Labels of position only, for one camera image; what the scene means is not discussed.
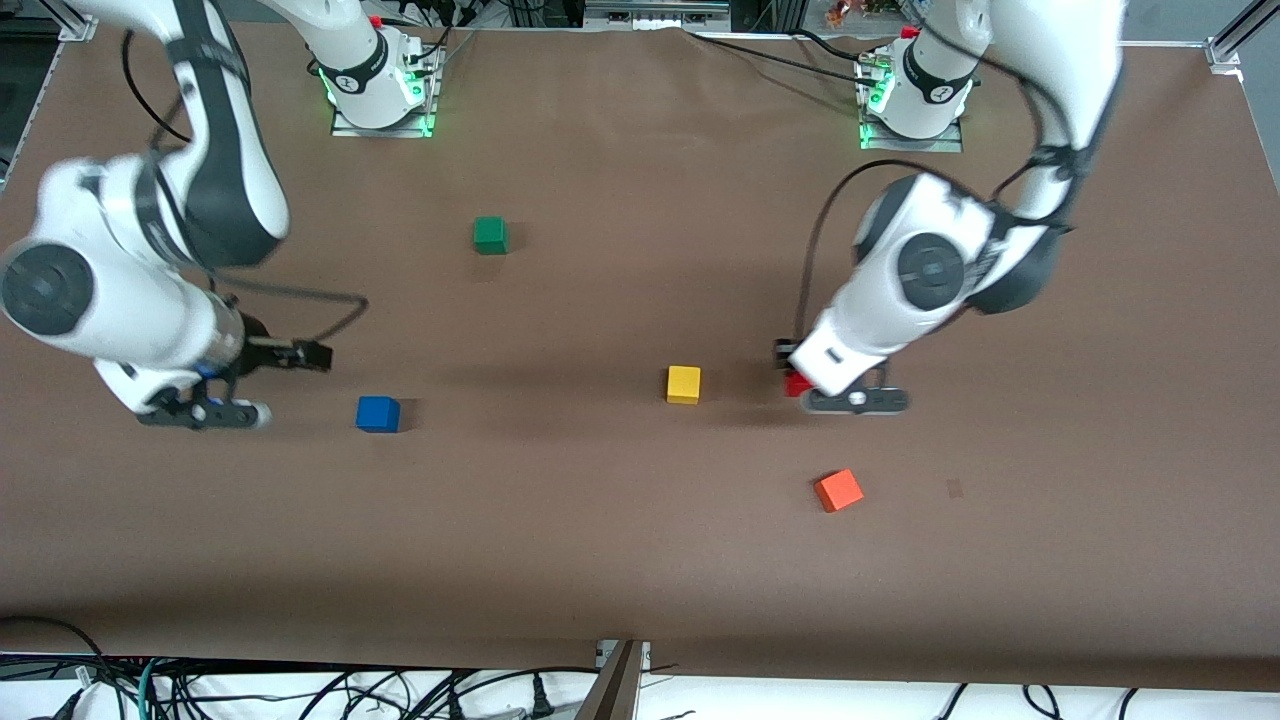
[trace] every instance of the brown table surface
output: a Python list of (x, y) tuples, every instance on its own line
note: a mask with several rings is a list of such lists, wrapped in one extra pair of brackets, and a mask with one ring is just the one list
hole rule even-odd
[[(330, 375), (242, 383), (260, 433), (142, 428), (0, 323), (0, 610), (129, 655), (581, 664), (635, 635), (681, 673), (1280, 687), (1280, 205), (1202, 51), (1126, 50), (1043, 297), (913, 345), (914, 407), (852, 419), (805, 416), (771, 369), (822, 199), (884, 156), (847, 85), (678, 31), (485, 32), (435, 138), (330, 138), (297, 36), (238, 32), (293, 214), (256, 277), (372, 310)], [(50, 163), (142, 147), (118, 37), (64, 53), (4, 243)], [(913, 156), (982, 188), (1032, 135), (984, 79), (965, 152)], [(828, 224), (818, 302), (877, 172)], [(509, 256), (471, 249), (489, 214)], [(285, 334), (338, 311), (243, 300)], [(703, 404), (663, 401), (671, 364), (704, 369)], [(361, 395), (408, 398), (408, 432), (356, 430)], [(827, 515), (810, 484), (841, 468), (867, 498)]]

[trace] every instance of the wooden block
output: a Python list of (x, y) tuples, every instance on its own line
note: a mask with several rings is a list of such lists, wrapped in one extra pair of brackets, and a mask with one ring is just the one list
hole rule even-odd
[(703, 370), (687, 365), (667, 368), (667, 402), (698, 405), (701, 395)]
[(849, 469), (818, 480), (814, 491), (827, 512), (844, 510), (863, 498), (863, 488), (858, 486), (854, 473)]

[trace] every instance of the metal bracket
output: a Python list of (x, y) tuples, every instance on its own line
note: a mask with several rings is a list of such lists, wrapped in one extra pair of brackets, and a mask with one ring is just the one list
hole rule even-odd
[(81, 14), (63, 0), (40, 0), (40, 4), (61, 28), (58, 33), (59, 42), (84, 42), (93, 38), (97, 29), (97, 18), (93, 15)]
[(1213, 74), (1240, 76), (1238, 50), (1280, 14), (1280, 0), (1252, 0), (1221, 32), (1206, 41), (1204, 55)]
[(582, 707), (573, 720), (634, 720), (640, 696), (640, 674), (645, 666), (645, 644), (622, 641), (609, 653)]
[(1240, 54), (1231, 53), (1226, 58), (1220, 58), (1219, 46), (1215, 38), (1204, 41), (1204, 58), (1208, 60), (1208, 70), (1216, 76), (1240, 74)]

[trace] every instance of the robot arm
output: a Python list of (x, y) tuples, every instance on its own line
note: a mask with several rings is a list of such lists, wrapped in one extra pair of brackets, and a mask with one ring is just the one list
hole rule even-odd
[[(204, 397), (205, 382), (234, 384), (261, 365), (326, 370), (329, 350), (270, 340), (261, 323), (178, 273), (257, 265), (288, 233), (243, 55), (211, 0), (74, 4), (165, 45), (192, 140), (172, 152), (51, 167), (31, 233), (0, 256), (5, 314), (54, 347), (93, 357), (108, 387), (145, 423), (260, 427), (269, 418), (264, 406), (224, 411)], [(321, 64), (369, 70), (333, 94), (348, 119), (389, 124), (408, 111), (412, 94), (399, 72), (408, 59), (388, 58), (388, 47), (401, 50), (399, 33), (376, 32), (358, 0), (326, 1), (324, 10), (302, 0), (270, 4), (312, 42)], [(183, 397), (188, 391), (193, 397)], [(224, 400), (232, 405), (229, 393)]]
[[(1034, 83), (1024, 91), (1042, 118), (1041, 137), (1012, 211), (928, 173), (890, 184), (876, 200), (855, 237), (852, 278), (790, 355), (823, 395), (836, 397), (854, 388), (869, 369), (965, 305), (1004, 313), (1041, 291), (1116, 95), (1123, 14), (1123, 0), (934, 4), (931, 24), (937, 27), (989, 22), (1007, 65)], [(980, 27), (969, 35), (968, 41), (942, 44), (925, 32), (915, 42), (955, 53), (954, 45), (968, 50), (965, 42), (972, 46), (974, 37), (980, 44)], [(899, 55), (911, 53), (905, 47)], [(952, 60), (964, 56), (955, 53)], [(909, 101), (929, 105), (938, 81), (968, 83), (972, 69), (972, 59), (960, 63), (950, 81), (934, 72), (923, 81), (913, 79), (919, 73), (896, 73), (899, 86), (891, 99), (899, 105), (892, 111), (905, 111)], [(934, 127), (941, 123), (936, 132), (951, 120), (946, 113), (931, 117)]]

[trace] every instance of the black cable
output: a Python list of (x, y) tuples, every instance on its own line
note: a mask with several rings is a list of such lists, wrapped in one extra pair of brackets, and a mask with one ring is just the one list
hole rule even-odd
[(88, 650), (93, 653), (93, 659), (97, 661), (96, 666), (102, 670), (102, 675), (104, 675), (104, 680), (102, 682), (106, 683), (108, 685), (111, 685), (113, 688), (115, 688), (115, 701), (116, 701), (116, 706), (118, 706), (118, 708), (120, 711), (120, 720), (125, 720), (125, 717), (124, 717), (124, 700), (123, 700), (122, 694), (125, 693), (127, 691), (124, 691), (123, 688), (120, 688), (120, 680), (125, 679), (125, 678), (124, 678), (123, 674), (118, 673), (111, 666), (111, 664), (106, 660), (106, 656), (102, 655), (102, 648), (97, 647), (97, 643), (93, 642), (93, 638), (88, 637), (88, 634), (84, 630), (77, 628), (76, 625), (72, 625), (70, 623), (65, 623), (63, 620), (58, 620), (55, 618), (44, 618), (41, 615), (6, 615), (4, 618), (0, 618), (0, 625), (5, 625), (5, 624), (23, 624), (23, 623), (36, 624), (36, 625), (51, 625), (54, 628), (61, 628), (61, 629), (64, 629), (64, 630), (74, 634), (77, 638), (81, 639), (81, 642), (83, 642), (86, 646), (88, 646)]
[[(978, 55), (977, 53), (970, 51), (966, 47), (960, 46), (959, 44), (956, 44), (955, 41), (952, 41), (951, 38), (945, 37), (941, 33), (938, 33), (936, 29), (933, 29), (932, 27), (929, 27), (929, 24), (925, 23), (925, 22), (923, 22), (923, 20), (920, 22), (920, 29), (924, 31), (924, 32), (928, 32), (929, 35), (932, 35), (933, 37), (936, 37), (938, 40), (938, 42), (941, 42), (942, 45), (947, 46), (948, 49), (951, 49), (951, 50), (954, 50), (954, 51), (956, 51), (956, 53), (959, 53), (959, 54), (961, 54), (961, 55), (964, 55), (966, 58), (974, 59), (978, 63), (982, 63), (982, 64), (984, 64), (984, 65), (987, 65), (987, 67), (989, 67), (989, 68), (992, 68), (992, 69), (995, 69), (995, 70), (997, 70), (1000, 73), (1004, 73), (1004, 74), (1006, 74), (1006, 76), (1016, 79), (1018, 83), (1019, 83), (1019, 86), (1023, 90), (1023, 96), (1027, 99), (1027, 108), (1030, 110), (1032, 119), (1036, 122), (1036, 141), (1037, 141), (1037, 143), (1041, 142), (1041, 141), (1043, 141), (1044, 123), (1043, 123), (1043, 118), (1041, 118), (1039, 108), (1034, 102), (1032, 102), (1030, 99), (1032, 99), (1032, 92), (1034, 92), (1036, 95), (1039, 95), (1044, 100), (1044, 102), (1048, 104), (1050, 110), (1052, 110), (1053, 115), (1057, 117), (1059, 123), (1062, 126), (1062, 132), (1066, 135), (1068, 147), (1074, 150), (1074, 147), (1075, 147), (1075, 129), (1071, 127), (1071, 119), (1070, 119), (1070, 117), (1068, 117), (1066, 108), (1062, 105), (1061, 100), (1059, 100), (1052, 92), (1050, 92), (1048, 88), (1046, 88), (1043, 85), (1041, 85), (1038, 81), (1036, 81), (1030, 76), (1027, 76), (1027, 74), (1024, 74), (1024, 73), (1021, 73), (1021, 72), (1019, 72), (1019, 70), (1016, 70), (1016, 69), (1014, 69), (1014, 68), (1011, 68), (1011, 67), (1009, 67), (1009, 65), (1006, 65), (1006, 64), (1004, 64), (1004, 63), (1001, 63), (998, 60), (991, 60), (991, 59), (988, 59), (988, 58), (986, 58), (983, 55)], [(1014, 182), (1016, 182), (1018, 178), (1020, 178), (1024, 174), (1027, 174), (1027, 172), (1030, 170), (1032, 168), (1041, 167), (1042, 164), (1043, 163), (1039, 163), (1034, 158), (1032, 160), (1028, 160), (1028, 163), (1025, 165), (1023, 165), (1021, 168), (1019, 168), (1018, 170), (1015, 170), (1014, 174), (1009, 176), (1007, 178), (1005, 178), (1004, 181), (1000, 182), (1000, 184), (997, 186), (996, 192), (993, 193), (995, 197), (998, 199), (1000, 193), (1005, 188), (1007, 188), (1010, 184), (1012, 184)], [(1068, 205), (1068, 202), (1070, 202), (1070, 201), (1071, 201), (1071, 192), (1069, 191), (1069, 192), (1066, 192), (1062, 196), (1062, 201), (1059, 202), (1057, 208), (1053, 208), (1053, 210), (1048, 211), (1044, 217), (1042, 217), (1042, 218), (1034, 218), (1034, 219), (1021, 219), (1021, 218), (1019, 218), (1018, 224), (1020, 224), (1020, 225), (1041, 225), (1041, 224), (1050, 223), (1059, 214), (1059, 211), (1061, 211), (1062, 208), (1065, 208)]]
[(863, 165), (859, 165), (847, 176), (841, 178), (840, 182), (836, 183), (836, 187), (832, 188), (831, 195), (828, 195), (827, 200), (822, 204), (822, 210), (818, 211), (818, 219), (814, 220), (813, 229), (809, 232), (809, 245), (808, 247), (805, 247), (805, 254), (804, 254), (804, 269), (800, 273), (800, 301), (796, 304), (796, 315), (795, 315), (795, 322), (792, 324), (791, 337), (795, 338), (804, 337), (805, 316), (808, 315), (809, 311), (809, 291), (813, 284), (813, 264), (818, 254), (818, 238), (822, 237), (822, 227), (827, 223), (827, 215), (831, 214), (832, 205), (836, 204), (836, 199), (840, 197), (840, 192), (845, 190), (845, 186), (847, 186), (854, 178), (856, 178), (858, 176), (863, 174), (867, 170), (874, 168), (883, 168), (886, 165), (897, 165), (902, 168), (919, 170), (922, 173), (928, 173), (931, 176), (942, 178), (943, 181), (951, 183), (951, 187), (954, 188), (968, 192), (972, 197), (975, 199), (980, 197), (977, 192), (974, 192), (970, 187), (968, 187), (963, 182), (951, 178), (948, 176), (945, 176), (934, 170), (933, 168), (922, 165), (920, 163), (914, 163), (911, 160), (899, 160), (892, 158), (886, 160), (872, 160), (870, 163), (864, 163)]
[(498, 4), (503, 5), (504, 8), (509, 8), (512, 10), (524, 10), (526, 13), (536, 13), (536, 12), (547, 8), (547, 0), (543, 0), (541, 5), (534, 5), (534, 6), (530, 6), (530, 8), (517, 8), (516, 5), (512, 5), (511, 3), (508, 3), (507, 0), (498, 0)]
[(49, 675), (47, 678), (45, 678), (46, 680), (52, 680), (54, 676), (64, 667), (67, 667), (67, 665), (58, 664), (52, 667), (52, 670), (50, 670), (49, 667), (41, 667), (38, 670), (26, 670), (23, 673), (14, 673), (12, 675), (0, 675), (0, 683), (3, 683), (4, 680), (18, 680), (20, 678), (32, 678), (35, 675), (45, 675), (45, 674)]
[(969, 683), (960, 683), (956, 689), (951, 692), (951, 700), (947, 701), (947, 706), (942, 708), (942, 714), (938, 715), (937, 720), (948, 720), (951, 714), (955, 712), (956, 703), (960, 702), (960, 696), (969, 688)]
[(1132, 701), (1135, 694), (1138, 694), (1138, 688), (1129, 688), (1124, 692), (1124, 697), (1120, 698), (1120, 714), (1116, 715), (1116, 720), (1125, 720), (1129, 715), (1129, 701)]
[(449, 673), (443, 680), (436, 683), (435, 687), (428, 691), (426, 694), (422, 696), (422, 700), (417, 701), (416, 705), (410, 707), (408, 712), (404, 714), (403, 720), (417, 720), (419, 717), (422, 716), (424, 712), (426, 712), (426, 708), (430, 707), (431, 703), (436, 701), (436, 698), (439, 698), (448, 691), (449, 683), (457, 683), (465, 680), (466, 678), (470, 678), (471, 675), (475, 674), (476, 674), (475, 670), (454, 670)]
[(129, 46), (133, 45), (133, 35), (132, 29), (127, 29), (124, 31), (124, 38), (120, 40), (120, 69), (124, 70), (124, 82), (129, 86), (129, 92), (133, 94), (133, 99), (138, 101), (138, 105), (142, 105), (142, 109), (151, 115), (151, 119), (155, 120), (157, 126), (168, 131), (169, 135), (177, 137), (178, 140), (191, 142), (189, 137), (173, 129), (173, 126), (170, 126), (168, 120), (157, 115), (156, 111), (151, 109), (151, 104), (147, 102), (147, 99), (142, 96), (142, 91), (138, 90), (138, 83), (133, 81), (133, 70), (129, 68)]
[(792, 31), (787, 31), (787, 35), (794, 35), (794, 36), (800, 36), (800, 37), (808, 37), (809, 40), (817, 42), (818, 47), (822, 47), (823, 50), (826, 50), (827, 53), (829, 53), (829, 54), (840, 58), (841, 60), (849, 60), (850, 63), (858, 63), (860, 60), (858, 58), (858, 55), (854, 55), (851, 53), (845, 53), (844, 50), (832, 46), (829, 42), (827, 42), (826, 40), (823, 40), (820, 37), (818, 37), (817, 35), (814, 35), (813, 32), (810, 32), (808, 29), (796, 28), (796, 29), (792, 29)]
[(741, 45), (733, 45), (732, 42), (724, 42), (724, 41), (721, 41), (721, 40), (716, 40), (714, 37), (704, 37), (704, 36), (696, 35), (696, 33), (690, 33), (690, 37), (695, 37), (698, 40), (701, 40), (703, 42), (709, 42), (709, 44), (717, 45), (719, 47), (724, 47), (726, 50), (733, 50), (733, 51), (737, 51), (737, 53), (746, 53), (748, 55), (755, 55), (756, 58), (763, 58), (765, 60), (773, 60), (774, 63), (782, 63), (783, 65), (791, 65), (792, 68), (800, 68), (801, 70), (809, 70), (812, 73), (818, 73), (820, 76), (827, 76), (827, 77), (833, 77), (833, 78), (837, 78), (837, 79), (849, 81), (849, 82), (851, 82), (854, 85), (865, 85), (868, 87), (876, 85), (876, 81), (873, 81), (872, 78), (860, 78), (860, 77), (854, 77), (854, 76), (846, 76), (845, 73), (837, 73), (835, 70), (828, 70), (826, 68), (818, 68), (818, 67), (814, 67), (814, 65), (806, 65), (804, 63), (797, 63), (795, 60), (788, 60), (786, 58), (778, 58), (777, 55), (769, 55), (768, 53), (760, 53), (759, 50), (753, 50), (750, 47), (742, 47)]
[[(179, 94), (178, 97), (174, 99), (173, 105), (169, 106), (169, 111), (166, 113), (166, 115), (177, 114), (178, 108), (180, 106), (182, 106), (182, 94)], [(148, 161), (152, 163), (154, 165), (156, 184), (160, 186), (160, 193), (164, 196), (165, 202), (169, 205), (169, 213), (173, 215), (174, 223), (178, 224), (183, 242), (186, 242), (188, 238), (188, 233), (186, 232), (186, 224), (191, 223), (198, 227), (200, 219), (191, 218), (189, 215), (184, 217), (178, 209), (178, 200), (177, 197), (174, 197), (173, 188), (169, 186), (169, 179), (165, 177), (164, 169), (160, 167), (161, 137), (163, 135), (160, 132), (160, 128), (157, 127), (156, 131), (151, 133), (151, 138), (147, 142), (147, 146), (151, 149), (151, 152), (148, 155)], [(338, 322), (335, 322), (334, 324), (329, 325), (328, 328), (320, 331), (319, 333), (311, 337), (303, 338), (311, 342), (323, 342), (325, 340), (329, 340), (330, 337), (347, 329), (348, 325), (358, 320), (360, 316), (369, 310), (369, 297), (358, 293), (330, 292), (324, 290), (311, 290), (305, 287), (291, 287), (283, 284), (250, 281), (244, 278), (238, 278), (236, 275), (227, 275), (219, 273), (218, 270), (204, 266), (200, 263), (192, 263), (192, 266), (205, 273), (205, 275), (209, 277), (211, 283), (218, 282), (230, 287), (238, 287), (241, 290), (247, 290), (261, 295), (271, 295), (276, 297), (292, 297), (296, 300), (314, 300), (317, 302), (353, 305), (352, 310), (346, 315), (343, 315), (340, 319), (338, 319)]]
[[(353, 711), (356, 710), (356, 707), (358, 707), (361, 702), (365, 702), (366, 700), (369, 700), (369, 698), (370, 698), (370, 696), (372, 696), (372, 694), (374, 694), (374, 691), (376, 691), (376, 689), (378, 689), (378, 688), (380, 688), (381, 685), (384, 685), (384, 684), (389, 683), (389, 682), (390, 682), (392, 679), (394, 679), (394, 678), (398, 678), (398, 676), (402, 676), (403, 674), (404, 674), (404, 673), (403, 673), (403, 671), (401, 671), (401, 670), (398, 670), (398, 671), (396, 671), (396, 673), (392, 673), (392, 674), (387, 675), (385, 678), (383, 678), (381, 680), (378, 680), (378, 682), (376, 682), (376, 683), (374, 683), (372, 685), (369, 685), (367, 688), (365, 688), (365, 689), (360, 691), (360, 694), (357, 694), (357, 696), (356, 696), (356, 697), (355, 697), (353, 700), (351, 700), (351, 698), (349, 698), (349, 700), (347, 700), (347, 707), (346, 707), (346, 710), (343, 710), (343, 711), (342, 711), (342, 720), (349, 720), (349, 717), (351, 717), (351, 714), (352, 714), (352, 712), (353, 712)], [(397, 710), (399, 710), (399, 711), (401, 711), (401, 715), (403, 715), (403, 714), (408, 712), (408, 708), (406, 708), (406, 707), (402, 707), (402, 706), (401, 706), (401, 705), (398, 705), (398, 703), (392, 703), (392, 702), (388, 702), (388, 705), (392, 705), (393, 707), (396, 707)]]
[(410, 56), (408, 61), (410, 63), (416, 63), (419, 60), (422, 60), (424, 58), (430, 58), (436, 50), (439, 50), (440, 47), (444, 46), (445, 41), (449, 40), (449, 32), (451, 31), (453, 31), (453, 26), (449, 26), (449, 27), (444, 28), (444, 32), (440, 33), (440, 38), (439, 40), (436, 40), (434, 44), (431, 44), (430, 47), (428, 47), (426, 50), (424, 50), (421, 55), (412, 55), (412, 56)]
[[(474, 692), (479, 691), (480, 688), (486, 688), (486, 687), (489, 687), (489, 685), (492, 685), (494, 683), (502, 683), (504, 680), (511, 680), (511, 679), (515, 679), (515, 678), (524, 678), (526, 675), (539, 675), (539, 674), (548, 674), (548, 673), (590, 673), (593, 675), (598, 675), (600, 671), (596, 670), (595, 667), (577, 667), (577, 666), (534, 667), (531, 670), (517, 670), (515, 673), (507, 673), (506, 675), (498, 675), (497, 678), (489, 678), (486, 680), (480, 680), (479, 683), (476, 683), (476, 684), (474, 684), (474, 685), (471, 685), (468, 688), (458, 691), (457, 697), (461, 700), (463, 696), (474, 693)], [(445, 702), (436, 705), (430, 712), (426, 714), (426, 719), (430, 720), (436, 714), (439, 714), (440, 710), (443, 710), (448, 705), (448, 702), (449, 701), (447, 700)], [(416, 716), (410, 716), (410, 717), (406, 717), (406, 720), (415, 720), (415, 717)]]
[(302, 715), (298, 715), (298, 720), (306, 720), (307, 715), (311, 715), (311, 711), (315, 710), (317, 705), (320, 705), (320, 701), (324, 700), (326, 694), (332, 693), (338, 685), (340, 685), (343, 682), (347, 680), (347, 678), (351, 678), (352, 675), (355, 675), (355, 673), (342, 673), (333, 680), (329, 680), (329, 684), (320, 688), (320, 692), (317, 692), (311, 698), (311, 702), (308, 702), (307, 706), (302, 708)]
[[(1032, 697), (1032, 687), (1037, 687), (1044, 691), (1044, 694), (1048, 697), (1050, 702), (1048, 708), (1036, 702), (1036, 698)], [(1032, 710), (1039, 712), (1044, 717), (1048, 717), (1050, 720), (1062, 720), (1062, 711), (1059, 710), (1057, 707), (1057, 697), (1053, 694), (1053, 688), (1048, 685), (1023, 685), (1023, 700), (1027, 701), (1027, 705), (1032, 706)]]

